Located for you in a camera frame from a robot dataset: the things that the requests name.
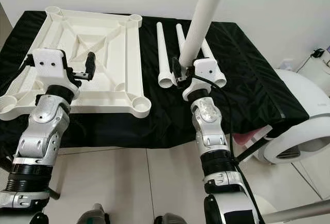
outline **black cloth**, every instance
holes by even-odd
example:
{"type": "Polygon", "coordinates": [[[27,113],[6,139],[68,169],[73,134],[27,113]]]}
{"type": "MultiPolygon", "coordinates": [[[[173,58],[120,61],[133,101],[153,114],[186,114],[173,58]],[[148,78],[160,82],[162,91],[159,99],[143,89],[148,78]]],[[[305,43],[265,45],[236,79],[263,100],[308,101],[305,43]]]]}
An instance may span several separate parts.
{"type": "MultiPolygon", "coordinates": [[[[18,72],[45,18],[45,12],[25,11],[15,25],[0,52],[0,95],[18,72]]],[[[152,103],[149,116],[138,119],[131,114],[70,114],[62,147],[168,148],[194,139],[190,104],[183,101],[182,92],[175,87],[162,89],[158,85],[156,23],[159,21],[163,24],[169,59],[179,57],[175,25],[181,23],[185,34],[190,25],[187,20],[143,17],[139,35],[144,95],[152,103]]],[[[234,133],[271,125],[273,133],[279,134],[309,118],[237,24],[213,22],[206,39],[227,78],[223,89],[233,108],[234,133]]],[[[228,132],[225,99],[218,93],[211,95],[223,114],[223,129],[228,132]]],[[[26,127],[27,115],[10,121],[0,120],[0,158],[15,151],[26,127]]]]}

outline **white plastic tube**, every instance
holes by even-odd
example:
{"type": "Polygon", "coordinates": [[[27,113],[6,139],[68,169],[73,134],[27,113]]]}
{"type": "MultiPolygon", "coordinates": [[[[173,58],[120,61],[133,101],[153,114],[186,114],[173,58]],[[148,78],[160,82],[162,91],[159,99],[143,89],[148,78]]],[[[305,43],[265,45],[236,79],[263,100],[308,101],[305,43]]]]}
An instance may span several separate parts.
{"type": "Polygon", "coordinates": [[[182,30],[182,25],[180,23],[176,24],[175,28],[176,28],[177,40],[179,42],[179,50],[181,54],[184,48],[185,35],[184,35],[184,31],[182,30]]]}
{"type": "Polygon", "coordinates": [[[206,39],[204,39],[202,43],[202,52],[205,58],[215,58],[213,56],[211,48],[208,46],[206,39]]]}
{"type": "Polygon", "coordinates": [[[196,58],[219,1],[220,0],[198,0],[187,39],[179,58],[182,67],[186,68],[191,66],[192,60],[196,58]]]}
{"type": "MultiPolygon", "coordinates": [[[[175,27],[176,27],[177,39],[179,41],[180,53],[182,53],[182,50],[183,50],[183,47],[185,44],[185,35],[182,30],[182,25],[180,23],[176,24],[175,27]]],[[[202,43],[202,52],[203,52],[204,57],[215,59],[215,57],[213,56],[213,53],[211,51],[211,48],[208,46],[206,39],[204,39],[203,43],[202,43]]],[[[218,69],[218,71],[217,71],[216,80],[214,83],[221,88],[223,86],[225,86],[227,83],[227,79],[226,79],[225,75],[220,71],[220,69],[218,69]]]]}
{"type": "Polygon", "coordinates": [[[162,88],[167,89],[173,85],[173,81],[172,81],[173,76],[170,72],[163,26],[161,22],[157,22],[157,42],[158,42],[158,60],[159,60],[158,84],[162,88]]]}

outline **tiled floor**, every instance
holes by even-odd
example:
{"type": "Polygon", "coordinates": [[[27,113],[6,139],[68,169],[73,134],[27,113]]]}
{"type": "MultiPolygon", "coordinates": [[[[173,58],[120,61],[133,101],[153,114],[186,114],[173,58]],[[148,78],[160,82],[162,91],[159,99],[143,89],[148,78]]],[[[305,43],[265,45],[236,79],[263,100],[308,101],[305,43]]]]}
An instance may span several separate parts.
{"type": "MultiPolygon", "coordinates": [[[[278,210],[313,203],[320,197],[291,164],[242,163],[253,192],[278,210]]],[[[7,173],[0,171],[0,188],[7,173]]],[[[204,221],[203,173],[195,143],[171,149],[62,149],[51,187],[61,198],[45,212],[53,223],[75,223],[99,202],[112,224],[152,224],[154,216],[172,212],[188,224],[204,221]]],[[[330,215],[292,221],[329,223],[330,215]]]]}
{"type": "Polygon", "coordinates": [[[308,175],[308,180],[322,199],[330,197],[330,149],[326,149],[314,157],[295,163],[300,172],[308,175]]]}

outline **white machine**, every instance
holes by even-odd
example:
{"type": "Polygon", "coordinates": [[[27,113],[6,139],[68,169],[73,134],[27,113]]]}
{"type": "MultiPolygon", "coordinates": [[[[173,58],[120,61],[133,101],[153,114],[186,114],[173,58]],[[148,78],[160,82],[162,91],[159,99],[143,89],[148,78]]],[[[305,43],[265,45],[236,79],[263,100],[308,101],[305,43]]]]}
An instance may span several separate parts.
{"type": "Polygon", "coordinates": [[[313,156],[330,144],[330,99],[313,82],[297,73],[275,70],[309,115],[273,139],[255,156],[264,162],[290,163],[313,156]]]}

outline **white plastic frame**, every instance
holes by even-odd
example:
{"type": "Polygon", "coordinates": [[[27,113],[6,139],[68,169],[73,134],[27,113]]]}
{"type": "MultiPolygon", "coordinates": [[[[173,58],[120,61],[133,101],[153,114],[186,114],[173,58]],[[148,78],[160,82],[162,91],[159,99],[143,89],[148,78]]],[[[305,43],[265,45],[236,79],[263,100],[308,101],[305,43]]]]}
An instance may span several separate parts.
{"type": "MultiPolygon", "coordinates": [[[[114,15],[46,8],[47,18],[28,54],[35,48],[63,49],[68,66],[85,71],[87,53],[96,55],[91,81],[82,81],[80,96],[71,113],[131,113],[148,116],[151,102],[143,96],[137,14],[114,15]]],[[[36,95],[44,94],[36,69],[27,66],[0,97],[0,119],[11,120],[35,107],[36,95]]]]}

